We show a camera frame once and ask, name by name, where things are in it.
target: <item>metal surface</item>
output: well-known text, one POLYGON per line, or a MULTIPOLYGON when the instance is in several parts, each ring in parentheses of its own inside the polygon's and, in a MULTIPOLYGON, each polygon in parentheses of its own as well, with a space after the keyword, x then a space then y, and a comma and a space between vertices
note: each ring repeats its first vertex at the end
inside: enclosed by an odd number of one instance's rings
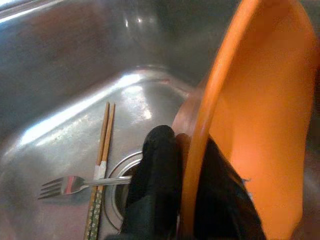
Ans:
MULTIPOLYGON (((93 177, 106 101, 116 103, 108 174, 153 127, 171 125, 238 1, 12 2, 0 8, 0 239, 82 239, 90 191, 38 201, 41 184, 93 177)), ((303 4, 319 33, 320 2, 303 4)), ((309 136, 315 163, 319 137, 309 136)), ((317 181, 308 168, 309 201, 317 181)), ((100 239, 117 232, 100 224, 100 239)))
POLYGON ((79 176, 64 176, 42 185, 38 199, 47 199, 60 195, 78 193, 90 186, 126 185, 131 181, 131 176, 105 178, 86 181, 79 176))

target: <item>fork tines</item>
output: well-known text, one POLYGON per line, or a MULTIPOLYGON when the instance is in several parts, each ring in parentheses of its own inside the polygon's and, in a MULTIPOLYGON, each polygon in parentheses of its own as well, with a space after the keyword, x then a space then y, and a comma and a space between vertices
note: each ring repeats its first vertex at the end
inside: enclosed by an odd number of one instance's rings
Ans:
POLYGON ((53 181, 49 181, 42 185, 41 193, 38 199, 47 199, 61 195, 63 177, 57 178, 53 181))

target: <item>metal fork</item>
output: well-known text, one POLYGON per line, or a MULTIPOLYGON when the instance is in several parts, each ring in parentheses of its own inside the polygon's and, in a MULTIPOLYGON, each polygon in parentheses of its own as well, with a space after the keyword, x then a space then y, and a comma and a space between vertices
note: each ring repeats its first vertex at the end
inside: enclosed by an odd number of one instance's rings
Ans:
POLYGON ((79 176, 64 176, 42 185, 38 199, 47 199, 59 195, 75 194, 90 186, 123 185, 129 184, 131 176, 104 178, 86 181, 79 176))

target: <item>fork handle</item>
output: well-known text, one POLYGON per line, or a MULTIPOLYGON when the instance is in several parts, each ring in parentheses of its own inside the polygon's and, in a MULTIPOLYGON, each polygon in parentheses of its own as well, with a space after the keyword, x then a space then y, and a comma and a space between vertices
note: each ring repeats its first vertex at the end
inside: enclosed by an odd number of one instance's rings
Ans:
POLYGON ((120 176, 120 177, 85 181, 84 184, 87 186, 122 185, 122 184, 129 184, 130 181, 131 181, 131 176, 120 176))

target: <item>sink basin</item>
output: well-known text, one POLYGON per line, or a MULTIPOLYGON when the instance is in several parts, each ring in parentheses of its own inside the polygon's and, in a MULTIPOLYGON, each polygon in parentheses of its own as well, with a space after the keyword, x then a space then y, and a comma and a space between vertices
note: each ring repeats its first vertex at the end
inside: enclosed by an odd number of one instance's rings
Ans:
MULTIPOLYGON (((239 1, 11 2, 0 5, 0 239, 82 239, 91 191, 37 200, 41 184, 93 177, 107 101, 116 104, 107 175, 136 164, 147 133, 170 126, 210 70, 239 1)), ((319 36, 320 2, 302 3, 319 36)), ((315 107, 308 203, 320 198, 319 115, 315 107)), ((106 191, 99 239, 118 232, 119 194, 106 191)))

